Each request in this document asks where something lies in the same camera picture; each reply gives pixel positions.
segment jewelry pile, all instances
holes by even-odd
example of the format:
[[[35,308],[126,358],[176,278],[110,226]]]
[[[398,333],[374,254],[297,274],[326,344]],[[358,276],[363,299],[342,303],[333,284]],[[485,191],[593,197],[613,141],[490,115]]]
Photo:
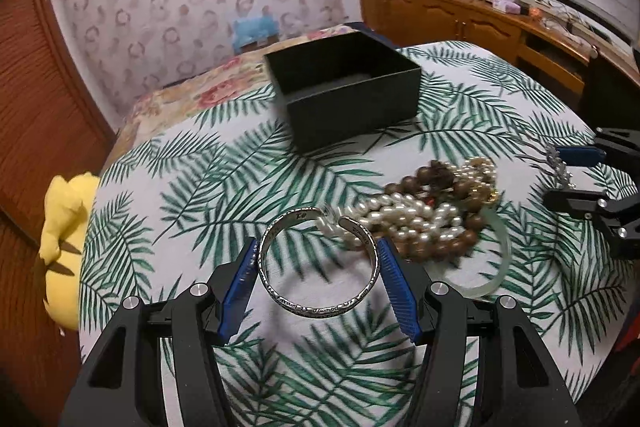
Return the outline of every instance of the jewelry pile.
[[[495,181],[495,165],[488,158],[470,158],[460,167],[432,160],[415,176],[388,184],[385,194],[337,212],[325,211],[331,218],[316,219],[316,227],[326,237],[359,247],[353,234],[335,224],[334,217],[345,215],[374,235],[391,237],[409,259],[449,261],[457,266],[462,256],[470,255],[486,225],[478,212],[497,200]]]

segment floral bedspread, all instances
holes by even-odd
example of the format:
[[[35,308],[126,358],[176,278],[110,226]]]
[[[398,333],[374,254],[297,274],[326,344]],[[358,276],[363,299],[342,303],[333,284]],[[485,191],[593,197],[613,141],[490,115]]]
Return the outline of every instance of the floral bedspread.
[[[497,212],[513,248],[498,293],[518,300],[577,399],[622,327],[632,266],[610,258],[589,221],[542,205],[552,184],[543,143],[586,144],[593,135],[546,89],[482,48],[440,42],[402,53],[423,70],[414,121],[300,155],[268,82],[220,83],[188,102],[193,117],[117,159],[102,176],[84,245],[82,355],[124,297],[160,301],[207,280],[285,208],[351,203],[432,158],[483,155],[498,168]],[[635,191],[626,174],[607,167],[571,170],[580,188],[616,199]],[[447,276],[485,282],[498,270],[498,251],[488,233]],[[278,236],[268,269],[277,291],[304,305],[344,301],[369,277],[361,252],[341,251],[312,224]],[[477,339],[467,347],[460,425],[469,420],[478,371]],[[396,425],[423,354],[399,331],[382,280],[354,311],[325,321],[287,314],[258,281],[240,333],[216,348],[231,406],[246,426]],[[170,425],[179,426],[168,341],[162,355]]]
[[[234,57],[228,63],[177,86],[159,89],[140,98],[121,127],[105,168],[136,145],[157,136],[172,125],[249,89],[268,84],[269,79],[262,67],[264,55],[303,42],[353,31],[348,26],[339,25],[276,42],[266,48]]]

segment pearl necklace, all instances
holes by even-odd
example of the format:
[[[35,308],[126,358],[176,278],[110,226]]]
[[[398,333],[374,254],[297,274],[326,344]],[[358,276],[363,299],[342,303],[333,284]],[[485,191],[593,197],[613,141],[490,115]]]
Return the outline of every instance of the pearl necklace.
[[[433,169],[436,168],[450,172],[450,179],[443,186],[435,186],[437,172]],[[316,219],[316,227],[325,237],[335,237],[348,247],[358,248],[362,245],[360,240],[336,224],[339,216],[348,216],[371,232],[382,232],[394,242],[406,244],[409,247],[406,251],[412,250],[422,260],[434,258],[453,262],[455,258],[467,255],[476,244],[476,232],[484,227],[484,223],[478,216],[470,216],[465,228],[460,208],[446,200],[451,200],[451,195],[466,196],[466,201],[473,203],[468,206],[472,206],[474,212],[478,211],[484,204],[492,204],[496,200],[496,178],[495,165],[488,158],[470,158],[461,167],[432,162],[431,168],[418,169],[417,176],[406,176],[400,185],[389,184],[386,187],[387,191],[398,188],[410,190],[415,195],[392,192],[371,196],[337,210],[326,206],[326,217]],[[420,179],[432,180],[434,187],[422,187]],[[433,204],[420,199],[420,194]]]

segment cabinet door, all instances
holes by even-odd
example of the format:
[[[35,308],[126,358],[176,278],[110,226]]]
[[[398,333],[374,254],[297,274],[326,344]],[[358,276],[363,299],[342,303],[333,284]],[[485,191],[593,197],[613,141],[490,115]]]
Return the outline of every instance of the cabinet door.
[[[373,31],[382,35],[385,33],[382,10],[384,0],[360,0],[362,21]]]
[[[462,35],[465,41],[489,50],[511,64],[515,63],[520,38],[517,26],[468,10],[462,21]]]
[[[389,38],[398,46],[458,38],[459,10],[443,0],[388,0]]]
[[[420,33],[420,42],[414,44],[459,39],[463,15],[460,8],[443,0],[420,0],[415,17],[407,21]]]

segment black box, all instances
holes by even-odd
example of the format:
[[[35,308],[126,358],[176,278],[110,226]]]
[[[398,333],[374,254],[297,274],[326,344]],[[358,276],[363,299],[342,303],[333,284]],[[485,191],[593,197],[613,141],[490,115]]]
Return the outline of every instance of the black box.
[[[264,60],[299,152],[408,120],[418,111],[420,66],[360,32],[305,42]]]

